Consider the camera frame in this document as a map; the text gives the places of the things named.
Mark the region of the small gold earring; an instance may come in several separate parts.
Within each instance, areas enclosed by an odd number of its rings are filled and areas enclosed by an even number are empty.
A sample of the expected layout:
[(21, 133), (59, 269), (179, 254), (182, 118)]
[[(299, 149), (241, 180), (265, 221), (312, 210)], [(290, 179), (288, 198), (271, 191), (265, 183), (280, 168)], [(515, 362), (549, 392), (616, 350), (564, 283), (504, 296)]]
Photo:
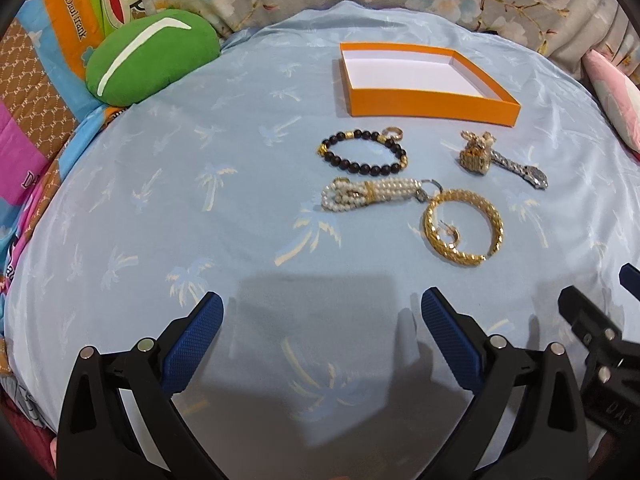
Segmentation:
[(443, 232), (446, 238), (446, 245), (451, 248), (457, 248), (460, 242), (460, 234), (458, 229), (455, 226), (452, 226), (449, 223), (439, 221), (438, 224), (438, 232)]

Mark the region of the gold wrist watch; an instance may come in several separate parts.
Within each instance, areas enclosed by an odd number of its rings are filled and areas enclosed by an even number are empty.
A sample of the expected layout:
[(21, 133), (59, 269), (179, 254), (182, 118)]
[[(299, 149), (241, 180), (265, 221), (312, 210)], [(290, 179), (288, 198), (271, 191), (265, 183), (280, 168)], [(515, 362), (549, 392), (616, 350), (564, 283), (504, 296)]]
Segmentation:
[(459, 153), (459, 164), (474, 174), (487, 174), (492, 162), (492, 148), (496, 138), (488, 131), (476, 134), (472, 131), (462, 131), (465, 147)]

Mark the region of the gold braided bangle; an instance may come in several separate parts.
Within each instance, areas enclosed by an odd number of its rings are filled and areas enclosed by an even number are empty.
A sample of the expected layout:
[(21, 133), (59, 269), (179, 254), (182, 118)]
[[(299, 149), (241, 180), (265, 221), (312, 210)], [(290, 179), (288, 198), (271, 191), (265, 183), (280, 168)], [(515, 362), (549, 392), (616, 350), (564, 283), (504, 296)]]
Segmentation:
[[(455, 226), (460, 234), (457, 248), (446, 245), (439, 221)], [(427, 243), (442, 258), (457, 266), (480, 266), (502, 247), (504, 224), (498, 209), (472, 191), (450, 188), (429, 198), (422, 217)]]

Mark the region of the gold hoop earring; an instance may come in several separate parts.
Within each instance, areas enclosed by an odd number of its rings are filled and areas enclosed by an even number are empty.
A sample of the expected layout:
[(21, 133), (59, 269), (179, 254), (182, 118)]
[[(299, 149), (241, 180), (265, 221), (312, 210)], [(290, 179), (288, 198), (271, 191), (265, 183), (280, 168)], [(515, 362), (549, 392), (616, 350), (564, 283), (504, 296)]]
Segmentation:
[(399, 142), (404, 137), (404, 132), (399, 127), (391, 126), (384, 128), (382, 135), (394, 142)]

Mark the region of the pink white pillow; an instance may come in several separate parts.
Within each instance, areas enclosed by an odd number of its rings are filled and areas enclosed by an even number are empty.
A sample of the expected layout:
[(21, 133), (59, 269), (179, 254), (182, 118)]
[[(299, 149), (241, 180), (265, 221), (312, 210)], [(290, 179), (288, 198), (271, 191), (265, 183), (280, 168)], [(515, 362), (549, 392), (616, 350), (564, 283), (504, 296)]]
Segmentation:
[(639, 156), (639, 89), (616, 66), (595, 50), (582, 65), (598, 100), (617, 134)]

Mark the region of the orange shallow box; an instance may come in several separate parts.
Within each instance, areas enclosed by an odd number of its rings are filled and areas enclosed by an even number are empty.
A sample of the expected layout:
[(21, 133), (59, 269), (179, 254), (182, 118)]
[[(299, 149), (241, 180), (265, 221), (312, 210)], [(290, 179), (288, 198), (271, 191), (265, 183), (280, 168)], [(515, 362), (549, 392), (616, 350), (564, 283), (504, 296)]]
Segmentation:
[(423, 117), (513, 127), (521, 104), (454, 49), (340, 44), (349, 113), (354, 117)]

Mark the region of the light blue palm sheet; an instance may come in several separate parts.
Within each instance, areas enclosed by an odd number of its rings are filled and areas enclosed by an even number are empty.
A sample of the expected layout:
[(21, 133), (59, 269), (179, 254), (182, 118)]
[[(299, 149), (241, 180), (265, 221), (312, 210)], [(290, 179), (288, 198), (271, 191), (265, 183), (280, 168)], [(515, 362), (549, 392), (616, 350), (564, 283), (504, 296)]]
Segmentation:
[[(410, 178), (466, 188), (504, 222), (476, 268), (432, 251), (415, 200), (330, 214), (317, 154), (347, 113), (346, 41), (446, 47), (521, 103), (500, 153), (540, 168), (537, 191), (457, 162), (461, 122), (399, 118)], [(234, 38), (218, 60), (123, 112), (76, 162), (35, 229), (6, 300), (15, 376), (56, 426), (78, 351), (131, 348), (206, 292), (224, 324), (177, 408), (232, 479), (411, 479), (469, 403), (420, 317), (439, 288), (518, 347), (585, 350), (556, 300), (579, 288), (639, 336), (618, 281), (639, 260), (639, 166), (591, 94), (537, 53), (434, 15), (341, 3)]]

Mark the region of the colourful cartoon bedsheet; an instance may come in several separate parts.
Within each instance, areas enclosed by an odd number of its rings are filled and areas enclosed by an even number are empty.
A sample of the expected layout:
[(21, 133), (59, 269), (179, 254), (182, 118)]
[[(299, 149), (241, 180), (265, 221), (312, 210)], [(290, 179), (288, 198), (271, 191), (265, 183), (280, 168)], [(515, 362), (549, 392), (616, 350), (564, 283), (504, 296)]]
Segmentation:
[(143, 0), (1, 0), (1, 290), (94, 137), (121, 112), (87, 90), (86, 67)]

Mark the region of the green plush cushion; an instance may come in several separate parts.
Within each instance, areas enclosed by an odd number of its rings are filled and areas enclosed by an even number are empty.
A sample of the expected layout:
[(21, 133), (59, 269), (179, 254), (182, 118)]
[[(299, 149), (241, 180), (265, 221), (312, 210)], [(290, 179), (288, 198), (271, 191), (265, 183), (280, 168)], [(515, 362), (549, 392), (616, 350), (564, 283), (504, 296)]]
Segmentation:
[(198, 14), (169, 9), (138, 18), (106, 37), (86, 67), (86, 87), (99, 101), (128, 107), (216, 60), (220, 41)]

